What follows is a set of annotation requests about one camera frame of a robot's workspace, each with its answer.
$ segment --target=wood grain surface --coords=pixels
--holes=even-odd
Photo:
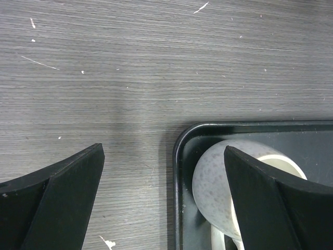
[[[0,181],[103,143],[84,250],[173,249],[190,124],[333,118],[332,1],[205,3],[0,0]]]

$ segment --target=tray rim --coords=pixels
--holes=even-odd
[[[174,246],[175,250],[182,250],[181,239],[181,204],[180,191],[182,188],[180,177],[180,151],[188,142],[188,137],[201,128],[227,128],[227,127],[288,127],[288,126],[333,126],[333,120],[306,120],[306,121],[210,121],[199,122],[185,129],[177,138],[172,152],[173,165],[173,196],[174,196]]]

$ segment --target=gray speckled object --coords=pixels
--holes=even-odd
[[[270,155],[283,157],[283,159],[291,163],[292,167],[296,168],[295,175],[304,179],[306,179],[306,177],[302,170],[288,157],[258,142],[226,140],[210,147],[201,156],[194,171],[192,183],[194,200],[200,212],[212,225],[234,240],[241,241],[224,166],[224,150],[228,145],[236,147],[259,160]]]

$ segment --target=white paint speck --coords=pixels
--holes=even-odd
[[[193,14],[198,13],[201,11],[203,8],[205,8],[208,5],[209,2],[205,3],[202,7],[200,7],[197,11],[194,11]]]
[[[30,58],[27,58],[27,57],[25,57],[25,56],[21,56],[21,57],[23,57],[23,58],[25,58],[25,59],[27,59],[27,60],[29,60],[29,61],[33,61],[33,62],[36,63],[36,64],[43,65],[43,66],[48,67],[48,68],[52,68],[52,69],[56,69],[56,70],[60,70],[60,69],[58,69],[58,68],[51,67],[51,66],[46,65],[46,64],[42,64],[42,63],[40,63],[40,62],[38,62],[38,61],[34,61],[34,60],[32,60],[32,59],[30,59]]]
[[[34,22],[33,22],[33,19],[32,19],[32,18],[30,18],[30,21],[31,21],[31,25],[32,25],[32,27],[33,27],[34,29],[36,29],[36,25],[34,24]]]
[[[102,239],[102,241],[104,241],[104,243],[109,247],[110,250],[112,250],[112,247],[116,245],[115,242],[112,241],[106,241],[104,240],[104,238],[102,236],[99,235],[99,237]]]

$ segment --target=black plastic tray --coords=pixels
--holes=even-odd
[[[179,136],[173,151],[176,250],[211,250],[210,224],[194,202],[192,177],[201,155],[226,139],[262,142],[289,156],[308,180],[333,186],[333,121],[196,124]]]

